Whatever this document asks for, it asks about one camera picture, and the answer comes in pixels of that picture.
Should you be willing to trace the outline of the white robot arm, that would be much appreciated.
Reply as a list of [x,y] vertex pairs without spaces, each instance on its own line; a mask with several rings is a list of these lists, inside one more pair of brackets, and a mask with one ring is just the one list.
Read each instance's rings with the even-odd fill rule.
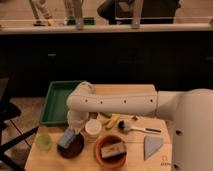
[[77,128],[90,112],[156,116],[174,122],[172,171],[213,171],[213,90],[100,95],[84,81],[67,98]]

